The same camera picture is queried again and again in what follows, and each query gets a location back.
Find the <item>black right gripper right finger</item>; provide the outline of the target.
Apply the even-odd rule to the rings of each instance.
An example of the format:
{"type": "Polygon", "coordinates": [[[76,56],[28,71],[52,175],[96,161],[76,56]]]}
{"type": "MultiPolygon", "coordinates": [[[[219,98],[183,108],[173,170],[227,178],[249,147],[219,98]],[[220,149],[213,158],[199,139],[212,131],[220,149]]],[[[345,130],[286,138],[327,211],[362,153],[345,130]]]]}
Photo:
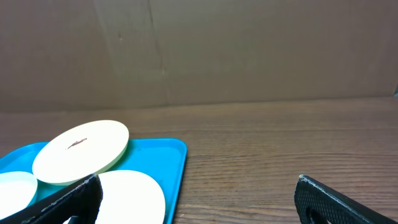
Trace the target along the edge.
{"type": "Polygon", "coordinates": [[[304,224],[397,224],[327,185],[300,175],[294,203],[304,224]]]}

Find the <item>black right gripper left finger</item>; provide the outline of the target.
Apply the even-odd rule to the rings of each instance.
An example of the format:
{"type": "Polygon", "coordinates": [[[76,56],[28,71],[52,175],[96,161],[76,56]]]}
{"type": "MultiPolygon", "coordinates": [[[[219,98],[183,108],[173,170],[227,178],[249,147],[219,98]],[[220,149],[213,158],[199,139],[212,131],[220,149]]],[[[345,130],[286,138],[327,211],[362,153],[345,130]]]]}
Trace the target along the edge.
{"type": "Polygon", "coordinates": [[[98,175],[90,174],[1,220],[1,224],[94,224],[103,199],[98,175]]]}

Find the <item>light blue plate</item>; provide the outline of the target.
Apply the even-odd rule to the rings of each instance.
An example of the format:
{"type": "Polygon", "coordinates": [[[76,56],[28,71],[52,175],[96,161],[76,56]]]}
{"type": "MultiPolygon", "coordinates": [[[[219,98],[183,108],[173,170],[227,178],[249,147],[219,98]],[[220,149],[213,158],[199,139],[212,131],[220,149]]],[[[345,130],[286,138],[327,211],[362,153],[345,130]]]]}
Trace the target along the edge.
{"type": "Polygon", "coordinates": [[[35,203],[38,181],[24,171],[1,173],[1,219],[7,218],[35,203]]]}

